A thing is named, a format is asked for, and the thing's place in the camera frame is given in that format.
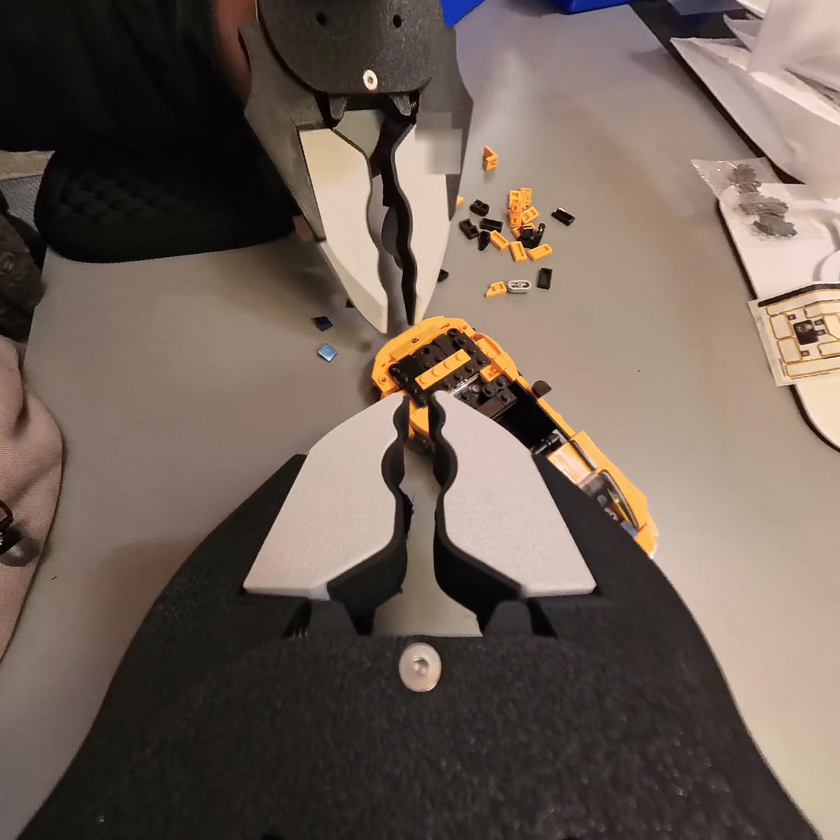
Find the clear bag of grey parts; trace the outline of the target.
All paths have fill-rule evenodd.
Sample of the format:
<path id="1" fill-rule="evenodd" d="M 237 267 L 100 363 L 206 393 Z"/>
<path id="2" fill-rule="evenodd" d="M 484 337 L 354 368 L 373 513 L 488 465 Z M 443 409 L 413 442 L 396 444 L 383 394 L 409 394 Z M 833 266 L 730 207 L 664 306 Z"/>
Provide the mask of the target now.
<path id="1" fill-rule="evenodd" d="M 720 210 L 729 210 L 753 235 L 771 239 L 797 236 L 796 225 L 788 218 L 788 202 L 765 191 L 768 186 L 780 186 L 765 158 L 693 159 L 691 164 L 716 197 Z"/>

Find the black wired earbud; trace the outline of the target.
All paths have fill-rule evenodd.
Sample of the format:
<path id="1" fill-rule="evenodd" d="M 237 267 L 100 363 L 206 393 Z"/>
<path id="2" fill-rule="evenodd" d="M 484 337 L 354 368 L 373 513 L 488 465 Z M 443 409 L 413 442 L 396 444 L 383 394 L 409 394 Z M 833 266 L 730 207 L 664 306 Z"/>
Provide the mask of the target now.
<path id="1" fill-rule="evenodd" d="M 40 551 L 40 543 L 24 534 L 11 508 L 1 500 L 1 564 L 23 567 L 36 561 Z"/>

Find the person's left forearm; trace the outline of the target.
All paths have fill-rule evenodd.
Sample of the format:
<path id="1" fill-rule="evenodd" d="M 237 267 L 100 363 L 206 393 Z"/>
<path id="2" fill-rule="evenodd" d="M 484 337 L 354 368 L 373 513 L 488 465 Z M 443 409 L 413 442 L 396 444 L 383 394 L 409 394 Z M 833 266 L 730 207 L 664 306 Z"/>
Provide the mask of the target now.
<path id="1" fill-rule="evenodd" d="M 1 148 L 136 150 L 244 122 L 255 1 L 2 1 Z"/>

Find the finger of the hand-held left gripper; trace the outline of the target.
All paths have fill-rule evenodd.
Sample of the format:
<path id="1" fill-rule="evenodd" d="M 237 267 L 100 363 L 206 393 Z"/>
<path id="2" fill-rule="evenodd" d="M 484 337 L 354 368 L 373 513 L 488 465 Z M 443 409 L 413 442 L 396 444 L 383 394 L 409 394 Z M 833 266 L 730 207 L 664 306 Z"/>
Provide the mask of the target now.
<path id="1" fill-rule="evenodd" d="M 383 203 L 395 217 L 406 321 L 425 317 L 448 246 L 464 160 L 463 132 L 449 123 L 408 123 L 384 154 Z"/>
<path id="2" fill-rule="evenodd" d="M 321 218 L 322 256 L 360 315 L 385 333 L 389 301 L 369 219 L 371 155 L 381 132 L 381 127 L 304 129 L 298 138 Z"/>

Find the blue plastic bin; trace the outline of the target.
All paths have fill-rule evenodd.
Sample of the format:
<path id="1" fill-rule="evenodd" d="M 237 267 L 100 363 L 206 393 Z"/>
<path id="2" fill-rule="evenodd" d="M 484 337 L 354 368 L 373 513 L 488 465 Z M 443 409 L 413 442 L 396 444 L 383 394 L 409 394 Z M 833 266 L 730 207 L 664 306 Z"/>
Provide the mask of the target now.
<path id="1" fill-rule="evenodd" d="M 542 14 L 579 15 L 607 8 L 634 4 L 634 1 L 499 1 L 499 4 L 518 13 L 531 16 Z M 441 1 L 447 27 L 453 27 L 477 10 L 485 1 Z"/>

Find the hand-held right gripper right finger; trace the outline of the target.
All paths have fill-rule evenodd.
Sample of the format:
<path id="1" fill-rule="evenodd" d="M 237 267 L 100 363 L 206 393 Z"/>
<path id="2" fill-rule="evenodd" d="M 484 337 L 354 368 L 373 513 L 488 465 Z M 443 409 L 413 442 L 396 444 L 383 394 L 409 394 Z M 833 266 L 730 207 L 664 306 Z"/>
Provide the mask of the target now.
<path id="1" fill-rule="evenodd" d="M 498 607 L 532 632 L 530 603 L 587 596 L 596 583 L 534 456 L 511 433 L 446 392 L 429 404 L 434 573 L 487 633 Z"/>

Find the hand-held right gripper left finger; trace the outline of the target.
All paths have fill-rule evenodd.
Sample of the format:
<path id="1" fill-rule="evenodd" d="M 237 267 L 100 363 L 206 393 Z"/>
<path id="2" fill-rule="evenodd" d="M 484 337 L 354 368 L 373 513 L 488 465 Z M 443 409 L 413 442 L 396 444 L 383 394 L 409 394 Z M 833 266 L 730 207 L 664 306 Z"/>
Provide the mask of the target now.
<path id="1" fill-rule="evenodd" d="M 373 634 L 406 578 L 412 502 L 402 490 L 408 398 L 365 408 L 304 456 L 243 583 L 249 595 L 338 604 Z"/>

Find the pile of lego pieces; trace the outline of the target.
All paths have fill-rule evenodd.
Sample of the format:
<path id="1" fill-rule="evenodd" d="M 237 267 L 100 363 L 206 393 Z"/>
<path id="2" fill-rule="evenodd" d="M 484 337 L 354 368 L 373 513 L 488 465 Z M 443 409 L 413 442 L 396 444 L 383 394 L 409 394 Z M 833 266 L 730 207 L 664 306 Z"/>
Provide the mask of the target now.
<path id="1" fill-rule="evenodd" d="M 514 266 L 540 264 L 535 277 L 515 276 L 509 280 L 489 280 L 483 292 L 485 299 L 525 296 L 534 290 L 549 291 L 553 287 L 553 268 L 548 259 L 553 248 L 547 239 L 548 226 L 533 201 L 528 186 L 510 189 L 499 204 L 482 198 L 467 202 L 456 197 L 455 207 L 465 215 L 455 222 L 461 237 L 479 253 L 493 252 L 507 256 Z"/>

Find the sticker sheet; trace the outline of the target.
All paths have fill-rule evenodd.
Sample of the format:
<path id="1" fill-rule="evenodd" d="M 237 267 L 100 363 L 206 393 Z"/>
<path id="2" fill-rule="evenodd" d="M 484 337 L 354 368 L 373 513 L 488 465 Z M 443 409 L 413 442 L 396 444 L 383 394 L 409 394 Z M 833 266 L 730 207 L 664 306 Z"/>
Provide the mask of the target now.
<path id="1" fill-rule="evenodd" d="M 817 283 L 749 303 L 777 386 L 839 375 L 839 284 Z"/>

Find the orange lego car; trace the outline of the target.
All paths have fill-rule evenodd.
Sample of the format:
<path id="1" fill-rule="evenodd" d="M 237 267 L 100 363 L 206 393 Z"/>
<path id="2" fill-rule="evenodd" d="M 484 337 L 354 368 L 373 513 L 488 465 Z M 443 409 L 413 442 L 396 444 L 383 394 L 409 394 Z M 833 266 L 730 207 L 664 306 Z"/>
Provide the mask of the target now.
<path id="1" fill-rule="evenodd" d="M 415 378 L 459 350 L 472 361 L 423 391 Z M 550 385 L 528 382 L 497 341 L 460 318 L 434 317 L 387 341 L 374 357 L 371 378 L 381 398 L 409 396 L 409 438 L 434 450 L 429 434 L 428 403 L 434 392 L 447 392 L 501 425 L 532 453 L 547 458 L 605 513 L 618 522 L 653 558 L 658 529 L 647 499 L 584 432 L 575 432 L 545 400 Z"/>

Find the white paper bag pile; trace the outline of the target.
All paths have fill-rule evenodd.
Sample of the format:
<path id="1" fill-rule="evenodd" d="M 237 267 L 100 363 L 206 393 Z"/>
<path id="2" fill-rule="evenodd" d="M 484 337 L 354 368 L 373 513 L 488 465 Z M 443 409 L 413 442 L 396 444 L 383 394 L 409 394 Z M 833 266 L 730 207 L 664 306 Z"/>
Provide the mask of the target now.
<path id="1" fill-rule="evenodd" d="M 670 43 L 766 157 L 826 196 L 839 183 L 839 2 L 738 2 L 729 38 Z"/>

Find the black mesh fabric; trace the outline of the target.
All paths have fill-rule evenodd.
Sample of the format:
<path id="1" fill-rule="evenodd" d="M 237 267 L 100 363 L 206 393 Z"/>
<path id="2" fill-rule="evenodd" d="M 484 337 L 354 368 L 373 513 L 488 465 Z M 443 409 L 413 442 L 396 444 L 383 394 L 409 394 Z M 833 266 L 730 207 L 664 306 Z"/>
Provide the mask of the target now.
<path id="1" fill-rule="evenodd" d="M 273 166 L 248 146 L 58 151 L 34 210 L 50 249 L 90 264 L 263 245 L 294 233 L 297 215 Z"/>

